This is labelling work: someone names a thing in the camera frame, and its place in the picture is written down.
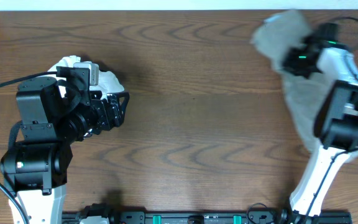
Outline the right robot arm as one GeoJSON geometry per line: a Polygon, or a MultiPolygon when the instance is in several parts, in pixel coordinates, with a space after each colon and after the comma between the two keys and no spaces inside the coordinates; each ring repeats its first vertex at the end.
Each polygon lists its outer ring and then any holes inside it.
{"type": "Polygon", "coordinates": [[[314,120],[318,148],[290,195],[293,214],[308,220],[320,215],[336,174],[358,151],[358,68],[349,47],[334,37],[310,35],[303,44],[301,49],[291,49],[284,69],[305,78],[319,72],[330,85],[314,120]]]}

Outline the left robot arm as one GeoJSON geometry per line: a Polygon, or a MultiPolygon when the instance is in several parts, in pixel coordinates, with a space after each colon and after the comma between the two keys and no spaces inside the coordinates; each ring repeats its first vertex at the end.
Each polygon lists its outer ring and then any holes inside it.
{"type": "Polygon", "coordinates": [[[71,144],[123,124],[130,95],[91,90],[87,78],[37,77],[18,87],[21,121],[1,158],[16,223],[61,223],[71,144]]]}

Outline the khaki green shorts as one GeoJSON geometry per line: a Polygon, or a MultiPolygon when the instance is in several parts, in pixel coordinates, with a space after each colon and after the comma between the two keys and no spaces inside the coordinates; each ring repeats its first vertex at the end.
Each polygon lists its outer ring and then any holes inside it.
{"type": "Polygon", "coordinates": [[[308,78],[284,69],[292,47],[299,50],[313,33],[306,17],[296,9],[274,14],[253,33],[251,43],[270,59],[272,69],[282,79],[282,89],[298,135],[309,152],[317,150],[319,139],[313,134],[314,120],[334,81],[334,75],[311,72],[308,78]]]}

